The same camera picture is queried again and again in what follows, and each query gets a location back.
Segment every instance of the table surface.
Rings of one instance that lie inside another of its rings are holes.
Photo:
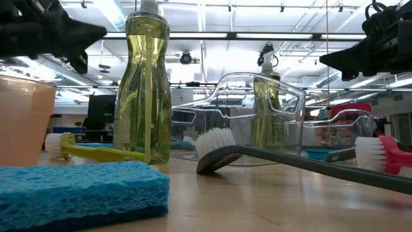
[[[89,161],[41,159],[40,165]],[[103,231],[411,231],[412,196],[275,164],[226,167],[209,177],[197,162],[157,166],[171,179],[169,214]]]

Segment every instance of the dish soap bottle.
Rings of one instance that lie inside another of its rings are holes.
[[[114,148],[144,153],[148,164],[164,164],[171,146],[172,104],[165,69],[169,23],[155,0],[142,0],[128,15],[129,59],[116,101]]]
[[[268,150],[282,150],[284,146],[285,122],[282,119],[279,103],[280,75],[273,71],[271,58],[274,51],[263,55],[261,75],[268,79],[255,78],[254,80],[254,113],[252,119],[252,146]]]

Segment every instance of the yellow brush handle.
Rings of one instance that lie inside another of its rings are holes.
[[[119,162],[127,160],[144,162],[144,154],[139,152],[122,151],[113,148],[87,148],[73,145],[74,142],[75,139],[72,133],[63,133],[61,148],[65,157],[67,157],[67,155],[73,155],[95,162]]]

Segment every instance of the white bristles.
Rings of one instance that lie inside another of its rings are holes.
[[[211,151],[231,145],[236,145],[231,129],[213,128],[198,137],[196,140],[196,151],[199,158],[202,158]]]
[[[355,144],[358,167],[373,171],[385,171],[385,149],[379,138],[357,137]]]
[[[61,152],[61,142],[62,134],[51,133],[46,136],[46,140],[44,141],[44,147],[47,151],[47,156],[49,160],[63,158],[63,154]]]

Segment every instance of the pump dispenser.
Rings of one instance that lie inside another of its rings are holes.
[[[142,0],[126,19],[129,59],[116,101],[113,145],[164,164],[171,146],[171,94],[165,69],[169,23],[155,0]]]
[[[268,79],[255,79],[254,81],[254,113],[252,119],[252,146],[268,150],[282,150],[284,146],[285,122],[282,108],[279,103],[280,75],[273,71],[271,62],[274,51],[263,55],[261,75]]]

